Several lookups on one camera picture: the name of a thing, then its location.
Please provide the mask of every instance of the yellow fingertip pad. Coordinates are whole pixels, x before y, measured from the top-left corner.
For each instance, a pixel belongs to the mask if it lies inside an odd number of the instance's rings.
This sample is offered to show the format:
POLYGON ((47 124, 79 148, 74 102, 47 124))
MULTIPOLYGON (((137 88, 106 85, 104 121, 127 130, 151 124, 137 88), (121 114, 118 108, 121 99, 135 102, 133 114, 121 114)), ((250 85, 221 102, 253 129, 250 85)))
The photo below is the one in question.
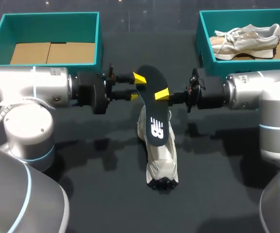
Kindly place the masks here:
POLYGON ((133 73, 134 73, 134 77, 135 77, 135 84, 146 84, 145 77, 142 77, 141 75, 136 74, 135 72, 133 72, 133 73))
POLYGON ((168 88, 155 93, 155 100, 169 100, 168 88))
POLYGON ((134 100, 134 99, 136 99, 138 97, 139 97, 138 94, 131 94, 130 100, 134 100))

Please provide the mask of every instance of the sneaker sole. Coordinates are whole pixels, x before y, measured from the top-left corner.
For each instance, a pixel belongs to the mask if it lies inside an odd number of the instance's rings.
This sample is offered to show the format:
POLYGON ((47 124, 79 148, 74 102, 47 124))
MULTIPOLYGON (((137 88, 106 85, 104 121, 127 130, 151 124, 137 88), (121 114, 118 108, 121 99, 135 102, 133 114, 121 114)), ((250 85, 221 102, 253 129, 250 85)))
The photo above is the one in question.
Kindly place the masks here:
POLYGON ((214 56, 221 60, 232 60, 239 54, 248 54, 255 58, 266 58, 271 59, 274 57, 274 50, 243 50, 233 54, 214 54, 214 56))
MULTIPOLYGON (((138 138, 141 139, 143 142, 145 142, 144 134, 139 129, 139 127, 138 127, 138 138)), ((156 180, 152 177, 151 173, 149 172, 148 166, 149 163, 146 166, 146 183, 152 189, 169 190, 169 189, 174 189, 178 185, 178 182, 176 181, 178 180, 177 172, 175 173, 175 177, 172 180, 170 180, 168 177, 163 177, 161 179, 156 180)))

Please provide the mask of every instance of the shoe box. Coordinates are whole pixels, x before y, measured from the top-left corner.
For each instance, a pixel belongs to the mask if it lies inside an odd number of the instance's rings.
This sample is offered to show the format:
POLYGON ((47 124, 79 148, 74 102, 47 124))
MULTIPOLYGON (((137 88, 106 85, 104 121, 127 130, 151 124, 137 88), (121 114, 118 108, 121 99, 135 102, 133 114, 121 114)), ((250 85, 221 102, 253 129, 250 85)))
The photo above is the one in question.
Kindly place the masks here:
POLYGON ((200 65, 209 75, 224 79, 230 73, 280 69, 280 42, 272 59, 258 59, 241 54, 230 61, 217 60, 210 44, 215 31, 228 32, 249 24, 255 27, 280 25, 280 9, 200 11, 195 45, 200 65))
POLYGON ((0 66, 100 72, 102 50, 98 12, 4 14, 0 21, 0 66))

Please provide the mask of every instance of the white sneaker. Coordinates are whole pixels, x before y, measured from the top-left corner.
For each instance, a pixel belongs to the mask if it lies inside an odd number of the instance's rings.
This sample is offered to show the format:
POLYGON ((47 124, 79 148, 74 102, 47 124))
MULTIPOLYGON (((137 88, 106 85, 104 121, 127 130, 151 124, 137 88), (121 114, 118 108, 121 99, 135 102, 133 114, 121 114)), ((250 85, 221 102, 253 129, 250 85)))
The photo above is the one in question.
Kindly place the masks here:
POLYGON ((214 56, 221 60, 231 60, 238 54, 248 54, 257 58, 273 58, 274 49, 280 41, 280 26, 273 24, 267 28, 257 28, 251 24, 234 28, 227 33, 215 31, 210 38, 214 56))
POLYGON ((172 189, 178 184, 175 135, 170 118, 171 112, 169 111, 169 138, 167 143, 161 147, 150 145, 145 136, 145 106, 141 109, 138 120, 138 137, 145 142, 148 151, 146 182, 153 189, 172 189))

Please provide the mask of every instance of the metal bolt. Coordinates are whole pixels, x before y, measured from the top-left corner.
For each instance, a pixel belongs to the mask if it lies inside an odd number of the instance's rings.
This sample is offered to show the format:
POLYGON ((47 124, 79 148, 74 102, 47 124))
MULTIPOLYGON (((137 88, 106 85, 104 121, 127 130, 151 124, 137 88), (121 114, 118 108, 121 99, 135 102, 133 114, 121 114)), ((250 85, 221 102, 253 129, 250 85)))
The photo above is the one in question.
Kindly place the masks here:
POLYGON ((190 78, 190 84, 192 84, 195 80, 196 80, 196 77, 195 77, 195 76, 192 76, 192 77, 190 78))
POLYGON ((53 99, 53 101, 55 101, 55 102, 60 102, 60 98, 59 98, 59 97, 55 97, 55 98, 53 99))
POLYGON ((246 108, 246 106, 247 106, 247 103, 243 103, 242 109, 246 108))

